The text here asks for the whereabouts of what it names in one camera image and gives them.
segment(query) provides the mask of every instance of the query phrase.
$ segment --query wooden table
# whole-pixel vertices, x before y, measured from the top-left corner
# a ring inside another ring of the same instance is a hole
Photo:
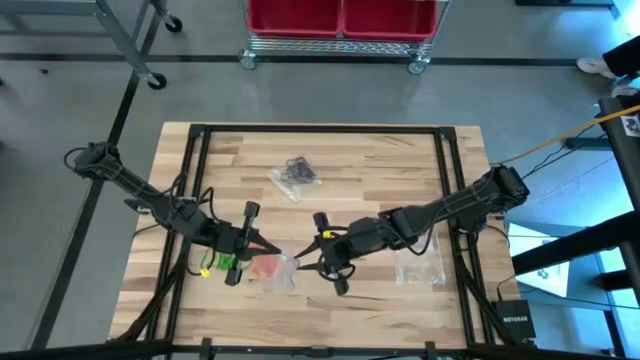
[[[180,170],[189,126],[164,125],[150,177],[158,189],[168,188]],[[461,126],[456,132],[470,184],[489,169],[480,128]],[[198,149],[196,144],[190,179]],[[266,172],[298,155],[309,160],[323,184],[294,203]],[[449,151],[446,157],[455,189]],[[317,211],[326,211],[332,224],[346,226],[360,217],[376,217],[381,210],[442,196],[434,139],[424,134],[214,133],[202,184],[203,189],[207,186],[215,187],[216,214],[236,226],[242,225],[246,201],[260,203],[254,227],[291,255],[312,241],[312,214]],[[152,221],[141,216],[138,228]],[[490,223],[502,227],[497,220]],[[298,272],[297,287],[288,294],[264,294],[250,272],[235,287],[224,285],[222,272],[213,271],[209,278],[187,276],[175,342],[199,344],[210,337],[215,345],[422,348],[425,341],[434,341],[440,349],[466,348],[446,224],[439,224],[436,232],[446,273],[442,285],[396,285],[392,251],[356,261],[344,297],[336,296],[332,284],[312,271]],[[133,241],[111,336],[122,333],[152,297],[165,235],[156,228]],[[497,284],[513,275],[507,242],[488,229],[478,247],[487,295],[495,299]],[[192,247],[191,269],[198,269],[203,251]],[[315,262],[317,256],[310,254],[301,262]],[[515,281],[503,284],[501,291],[505,298],[518,297]],[[476,339],[482,340],[472,296],[470,302]],[[167,308],[162,310],[159,336]]]

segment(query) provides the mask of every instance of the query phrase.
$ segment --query person's shoe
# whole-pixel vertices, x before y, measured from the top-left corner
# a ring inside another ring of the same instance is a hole
[[[618,96],[634,96],[639,91],[640,90],[628,85],[619,85],[611,90],[611,97],[615,98]]]
[[[608,79],[615,79],[616,75],[609,70],[609,66],[602,59],[582,58],[578,59],[578,68],[587,74],[599,74]]]

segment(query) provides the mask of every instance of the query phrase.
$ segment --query red object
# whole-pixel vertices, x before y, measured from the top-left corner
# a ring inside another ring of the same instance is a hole
[[[250,0],[249,30],[258,35],[335,38],[340,0]]]
[[[434,35],[438,4],[416,0],[344,0],[347,38],[421,42]]]

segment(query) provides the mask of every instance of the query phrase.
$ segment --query floor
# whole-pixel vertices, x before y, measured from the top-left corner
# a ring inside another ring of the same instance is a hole
[[[110,2],[127,28],[134,3]],[[169,8],[183,20],[184,33],[161,26],[151,54],[233,55],[243,47],[236,0],[170,1]],[[92,19],[29,21],[97,29]],[[605,9],[455,0],[434,56],[575,59],[598,56],[628,36]],[[115,52],[104,39],[0,38],[0,53]],[[165,121],[474,124],[482,127],[490,160],[498,161],[590,120],[611,85],[569,66],[433,65],[422,76],[398,64],[263,63],[253,72],[236,63],[150,66],[169,86],[153,91],[141,84],[119,143],[126,165],[142,176]],[[121,62],[0,61],[6,83],[0,88],[0,351],[29,343],[88,188],[62,165],[62,155],[107,137],[130,74]],[[551,150],[514,166],[528,172]],[[625,201],[606,152],[576,152],[527,184],[532,196],[510,220],[588,226]],[[136,222],[124,198],[105,186],[50,346],[104,341]]]

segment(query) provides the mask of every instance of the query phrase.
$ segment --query clear plastic bag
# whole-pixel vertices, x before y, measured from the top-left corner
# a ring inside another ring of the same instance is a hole
[[[297,259],[284,254],[260,255],[253,259],[252,272],[258,276],[265,293],[291,292],[296,287]]]
[[[300,200],[304,193],[322,184],[304,156],[287,160],[284,166],[269,170],[267,175],[293,201]]]
[[[422,249],[427,241],[427,235],[423,234],[413,244],[414,249]],[[416,256],[409,249],[395,251],[396,260],[396,284],[445,284],[446,274],[442,256],[440,255],[440,241],[434,231],[427,252],[422,256]]]

